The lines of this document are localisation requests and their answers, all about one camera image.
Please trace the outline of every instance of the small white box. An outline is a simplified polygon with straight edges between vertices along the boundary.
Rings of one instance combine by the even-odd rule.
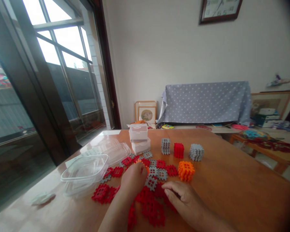
[[[146,142],[147,141],[147,133],[148,128],[147,124],[130,124],[128,127],[130,142]]]
[[[131,143],[132,150],[136,155],[142,154],[150,150],[150,138],[147,138],[146,142]]]
[[[263,114],[263,115],[272,115],[275,113],[275,109],[273,108],[262,108],[259,111],[259,114]]]

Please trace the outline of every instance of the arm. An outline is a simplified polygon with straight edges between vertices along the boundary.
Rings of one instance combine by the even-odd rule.
[[[142,162],[131,165],[121,178],[121,186],[108,208],[98,232],[127,231],[128,214],[135,197],[144,187],[147,170]]]
[[[236,229],[228,222],[207,208],[190,185],[171,181],[162,185],[162,188],[178,213],[195,230],[200,232],[236,232]]]

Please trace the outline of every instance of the wooden side table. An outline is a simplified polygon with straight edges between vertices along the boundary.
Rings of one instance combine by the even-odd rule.
[[[237,134],[233,134],[229,142],[233,144],[234,140],[244,142],[246,139]],[[267,157],[277,161],[277,164],[274,167],[274,171],[281,175],[287,169],[288,165],[290,165],[290,153],[265,149],[258,146],[257,144],[252,144],[252,143],[247,143],[246,145],[253,149],[253,152],[249,154],[253,158],[256,157],[257,152],[260,152],[266,155]]]

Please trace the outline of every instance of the white box on shelf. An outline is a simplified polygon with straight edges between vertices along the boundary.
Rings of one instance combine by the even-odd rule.
[[[132,150],[136,155],[142,154],[146,151],[150,150],[150,138],[147,138],[145,142],[139,142],[139,143],[131,143]]]
[[[146,142],[147,141],[147,133],[148,128],[147,124],[130,124],[128,125],[130,142]]]

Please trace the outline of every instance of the white wall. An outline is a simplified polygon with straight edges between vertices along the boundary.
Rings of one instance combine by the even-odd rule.
[[[122,127],[134,121],[134,102],[161,104],[167,84],[247,80],[260,92],[276,72],[290,78],[283,2],[244,0],[237,20],[199,25],[201,0],[104,0]]]

